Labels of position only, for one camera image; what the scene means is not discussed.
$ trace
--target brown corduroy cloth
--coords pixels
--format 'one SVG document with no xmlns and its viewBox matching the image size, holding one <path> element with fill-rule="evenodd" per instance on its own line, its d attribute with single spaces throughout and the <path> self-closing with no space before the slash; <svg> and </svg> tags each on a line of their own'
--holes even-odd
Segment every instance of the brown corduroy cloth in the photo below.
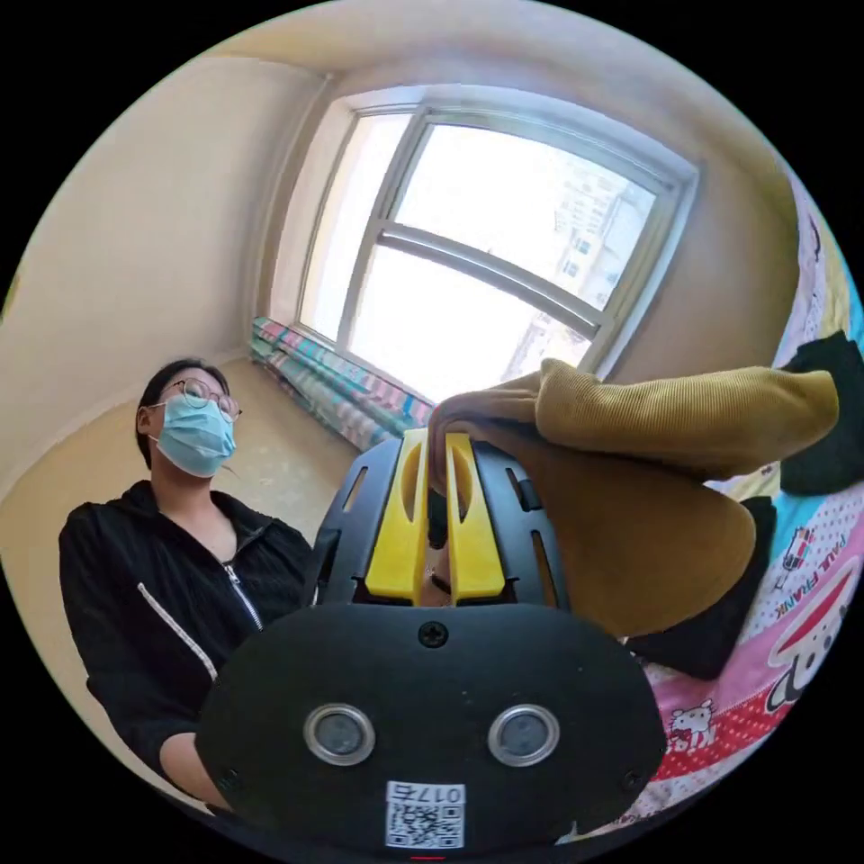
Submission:
<svg viewBox="0 0 864 864">
<path fill-rule="evenodd" d="M 618 637 L 658 633 L 716 603 L 752 555 L 750 514 L 702 483 L 803 450 L 837 416 L 828 373 L 615 385 L 544 360 L 435 409 L 429 476 L 444 493 L 447 432 L 513 456 L 555 529 L 574 613 Z"/>
</svg>

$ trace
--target face mask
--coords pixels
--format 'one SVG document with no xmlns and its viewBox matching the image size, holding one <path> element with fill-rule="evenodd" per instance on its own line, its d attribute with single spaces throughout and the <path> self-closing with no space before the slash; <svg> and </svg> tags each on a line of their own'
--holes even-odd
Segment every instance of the face mask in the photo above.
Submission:
<svg viewBox="0 0 864 864">
<path fill-rule="evenodd" d="M 156 439 L 159 451 L 193 477 L 212 477 L 236 449 L 234 424 L 212 400 L 193 408 L 182 397 L 165 403 L 165 422 Z"/>
</svg>

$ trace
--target white zipper trim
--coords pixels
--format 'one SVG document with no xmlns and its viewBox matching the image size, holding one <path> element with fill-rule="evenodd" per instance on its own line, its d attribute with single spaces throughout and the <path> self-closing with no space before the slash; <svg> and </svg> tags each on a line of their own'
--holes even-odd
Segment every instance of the white zipper trim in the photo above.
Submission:
<svg viewBox="0 0 864 864">
<path fill-rule="evenodd" d="M 204 653 L 204 649 L 161 607 L 158 600 L 139 582 L 138 590 L 141 596 L 150 604 L 154 612 L 184 641 L 186 647 L 204 664 L 210 679 L 216 680 L 216 667 Z"/>
<path fill-rule="evenodd" d="M 225 572 L 228 574 L 228 578 L 231 582 L 231 587 L 234 589 L 234 593 L 239 597 L 240 602 L 246 607 L 246 611 L 249 613 L 249 617 L 252 618 L 252 621 L 254 622 L 258 630 L 263 630 L 264 626 L 261 624 L 261 616 L 257 613 L 255 607 L 252 605 L 252 601 L 246 596 L 242 585 L 240 585 L 240 577 L 234 572 L 234 568 L 230 564 L 223 564 L 222 566 L 225 568 Z"/>
</svg>

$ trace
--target yellow plastic part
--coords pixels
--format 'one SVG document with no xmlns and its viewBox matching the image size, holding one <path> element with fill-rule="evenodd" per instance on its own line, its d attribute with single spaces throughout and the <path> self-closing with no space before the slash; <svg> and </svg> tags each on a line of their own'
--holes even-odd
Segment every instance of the yellow plastic part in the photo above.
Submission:
<svg viewBox="0 0 864 864">
<path fill-rule="evenodd" d="M 370 594 L 419 606 L 426 567 L 428 438 L 409 429 L 402 439 L 365 586 Z"/>
<path fill-rule="evenodd" d="M 447 434 L 446 460 L 450 590 L 455 606 L 460 600 L 497 597 L 504 590 L 504 571 L 471 439 L 465 433 Z"/>
</svg>

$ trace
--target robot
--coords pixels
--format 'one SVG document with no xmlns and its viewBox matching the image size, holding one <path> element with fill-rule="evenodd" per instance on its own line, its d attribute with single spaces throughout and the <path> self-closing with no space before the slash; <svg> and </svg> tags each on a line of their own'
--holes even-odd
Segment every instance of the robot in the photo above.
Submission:
<svg viewBox="0 0 864 864">
<path fill-rule="evenodd" d="M 450 607 L 419 606 L 428 438 L 411 430 L 355 460 L 308 606 L 222 669 L 197 747 L 245 822 L 333 860 L 525 860 L 616 819 L 659 768 L 648 680 L 571 612 L 525 472 L 448 434 L 446 483 Z"/>
</svg>

